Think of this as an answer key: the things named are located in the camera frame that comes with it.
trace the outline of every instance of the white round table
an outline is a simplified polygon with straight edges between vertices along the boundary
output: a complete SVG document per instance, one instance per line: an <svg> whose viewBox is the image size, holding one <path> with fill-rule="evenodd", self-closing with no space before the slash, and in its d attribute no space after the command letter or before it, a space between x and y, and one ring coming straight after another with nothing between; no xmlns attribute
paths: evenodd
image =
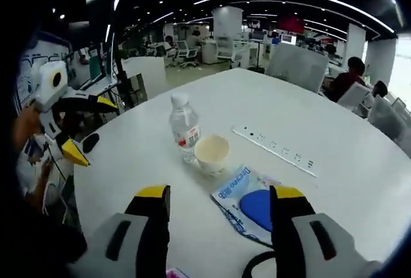
<svg viewBox="0 0 411 278"><path fill-rule="evenodd" d="M202 134L229 140L229 167L246 164L300 189L317 213L350 232L367 259L383 261L410 223L411 160L366 120L292 84L231 69L171 92L186 92L200 115ZM190 277L241 277L247 262L266 247L234 231L210 198L220 184L183 163L168 117L167 92L113 119L98 130L88 154L92 166L76 166L74 183L86 238L108 217L123 213L135 193L171 186L168 267ZM302 146L323 171L318 178L232 132L247 124ZM275 261L255 277L275 277Z"/></svg>

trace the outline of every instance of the white pillar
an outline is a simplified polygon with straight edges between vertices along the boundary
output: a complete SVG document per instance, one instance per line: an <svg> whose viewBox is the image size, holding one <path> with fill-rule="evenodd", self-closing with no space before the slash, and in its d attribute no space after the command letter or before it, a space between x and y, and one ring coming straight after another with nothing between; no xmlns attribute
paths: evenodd
<svg viewBox="0 0 411 278"><path fill-rule="evenodd" d="M225 6L213 10L214 38L230 37L236 39L241 35L243 12L240 8Z"/></svg>
<svg viewBox="0 0 411 278"><path fill-rule="evenodd" d="M371 77L371 84L381 80L388 86L396 56L396 39L369 42L365 58L365 75Z"/></svg>
<svg viewBox="0 0 411 278"><path fill-rule="evenodd" d="M345 42L338 39L336 49L337 49L337 51L335 53L337 55L343 57L344 56L344 50L345 50Z"/></svg>
<svg viewBox="0 0 411 278"><path fill-rule="evenodd" d="M174 26L172 23L166 23L162 29L162 36L165 39L166 36L174 37Z"/></svg>
<svg viewBox="0 0 411 278"><path fill-rule="evenodd" d="M356 56L362 58L365 44L365 30L350 24L348 26L347 42L345 44L344 61L342 67L348 68L348 59Z"/></svg>

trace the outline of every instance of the plastic water bottle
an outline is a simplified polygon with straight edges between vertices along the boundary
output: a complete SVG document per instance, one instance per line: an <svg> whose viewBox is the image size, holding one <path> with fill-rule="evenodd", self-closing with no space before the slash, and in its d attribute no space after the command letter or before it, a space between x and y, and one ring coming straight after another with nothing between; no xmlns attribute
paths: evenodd
<svg viewBox="0 0 411 278"><path fill-rule="evenodd" d="M194 145L200 139L198 115L190 106L187 94L171 95L171 104L173 110L170 114L170 125L174 140L182 153L182 158L186 162L193 162Z"/></svg>

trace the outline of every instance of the paper cup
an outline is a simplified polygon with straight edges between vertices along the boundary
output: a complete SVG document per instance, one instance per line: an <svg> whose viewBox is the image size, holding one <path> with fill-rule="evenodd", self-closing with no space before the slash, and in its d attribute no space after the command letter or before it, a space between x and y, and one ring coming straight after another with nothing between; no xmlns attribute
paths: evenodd
<svg viewBox="0 0 411 278"><path fill-rule="evenodd" d="M225 170L229 149L229 142L226 139L219 135L210 135L196 143L194 155L206 175L217 177Z"/></svg>

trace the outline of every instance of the person in red shirt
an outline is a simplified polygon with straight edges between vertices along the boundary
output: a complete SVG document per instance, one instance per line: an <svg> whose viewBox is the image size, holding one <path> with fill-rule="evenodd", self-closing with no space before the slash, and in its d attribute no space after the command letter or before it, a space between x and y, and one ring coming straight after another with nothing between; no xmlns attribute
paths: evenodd
<svg viewBox="0 0 411 278"><path fill-rule="evenodd" d="M362 75L365 71L365 65L360 58L353 56L348 60L348 72L339 74L328 85L325 84L324 94L332 101L337 102L345 92L354 84L358 82L361 85L365 85L362 80Z"/></svg>

